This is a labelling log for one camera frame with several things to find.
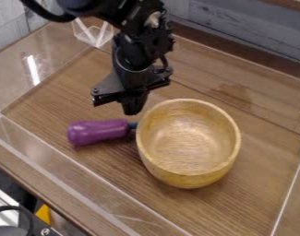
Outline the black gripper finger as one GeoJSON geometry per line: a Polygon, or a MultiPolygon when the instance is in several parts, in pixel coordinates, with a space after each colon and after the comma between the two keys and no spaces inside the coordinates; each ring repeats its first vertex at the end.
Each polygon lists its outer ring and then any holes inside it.
{"type": "Polygon", "coordinates": [[[118,102],[126,115],[137,115],[142,111],[149,94],[147,90],[122,91],[119,93],[118,102]]]}

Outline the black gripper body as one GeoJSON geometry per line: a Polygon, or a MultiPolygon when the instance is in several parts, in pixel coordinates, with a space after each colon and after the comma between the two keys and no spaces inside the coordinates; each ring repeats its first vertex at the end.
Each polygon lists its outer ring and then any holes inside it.
{"type": "Polygon", "coordinates": [[[122,91],[151,91],[167,86],[173,68],[165,58],[161,58],[161,62],[161,65],[150,65],[143,70],[131,70],[115,58],[110,74],[90,90],[93,105],[101,106],[114,101],[118,102],[118,95],[122,91]]]}

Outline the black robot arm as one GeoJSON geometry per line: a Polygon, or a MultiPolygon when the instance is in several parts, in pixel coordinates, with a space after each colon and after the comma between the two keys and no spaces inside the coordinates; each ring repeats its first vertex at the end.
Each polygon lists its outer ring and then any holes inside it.
{"type": "Polygon", "coordinates": [[[169,85],[173,74],[166,54],[174,38],[163,2],[58,0],[58,4],[71,16],[99,18],[118,29],[111,40],[111,72],[90,94],[94,105],[115,101],[125,114],[138,114],[150,92],[169,85]]]}

